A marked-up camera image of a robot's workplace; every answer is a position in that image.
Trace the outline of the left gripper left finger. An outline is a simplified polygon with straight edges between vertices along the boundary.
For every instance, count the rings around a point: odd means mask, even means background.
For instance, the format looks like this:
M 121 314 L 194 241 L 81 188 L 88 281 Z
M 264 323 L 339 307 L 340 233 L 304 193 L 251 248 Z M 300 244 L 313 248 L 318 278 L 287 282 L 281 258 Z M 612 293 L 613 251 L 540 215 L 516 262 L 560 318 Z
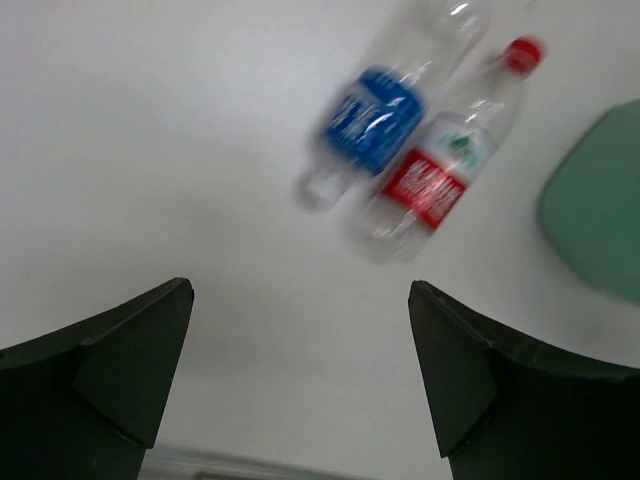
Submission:
M 1 352 L 4 479 L 135 479 L 155 445 L 193 308 L 174 278 Z

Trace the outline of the red label plastic bottle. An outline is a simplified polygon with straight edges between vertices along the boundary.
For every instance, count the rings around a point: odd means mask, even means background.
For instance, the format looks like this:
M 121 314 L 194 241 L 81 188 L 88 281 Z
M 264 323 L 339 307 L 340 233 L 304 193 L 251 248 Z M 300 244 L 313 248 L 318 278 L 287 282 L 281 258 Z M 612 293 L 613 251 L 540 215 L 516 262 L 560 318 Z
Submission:
M 446 94 L 355 217 L 351 232 L 364 255 L 386 262 L 421 249 L 504 143 L 523 103 L 526 80 L 545 54 L 541 39 L 520 36 Z

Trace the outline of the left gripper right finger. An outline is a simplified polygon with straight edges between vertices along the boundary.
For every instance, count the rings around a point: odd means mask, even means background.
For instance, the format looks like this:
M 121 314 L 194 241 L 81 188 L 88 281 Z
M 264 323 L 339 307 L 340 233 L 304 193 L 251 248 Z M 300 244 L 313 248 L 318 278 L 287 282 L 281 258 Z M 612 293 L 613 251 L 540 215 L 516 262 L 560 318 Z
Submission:
M 456 479 L 635 479 L 639 372 L 549 345 L 412 284 L 411 328 Z

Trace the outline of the blue label plastic bottle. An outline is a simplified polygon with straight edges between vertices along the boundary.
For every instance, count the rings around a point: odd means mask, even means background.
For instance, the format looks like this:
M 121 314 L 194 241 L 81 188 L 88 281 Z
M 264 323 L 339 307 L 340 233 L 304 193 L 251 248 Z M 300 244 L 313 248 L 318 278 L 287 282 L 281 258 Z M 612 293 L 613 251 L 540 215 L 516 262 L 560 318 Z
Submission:
M 403 3 L 376 54 L 323 113 L 297 188 L 306 209 L 332 209 L 356 182 L 389 167 L 488 30 L 490 14 L 487 1 Z

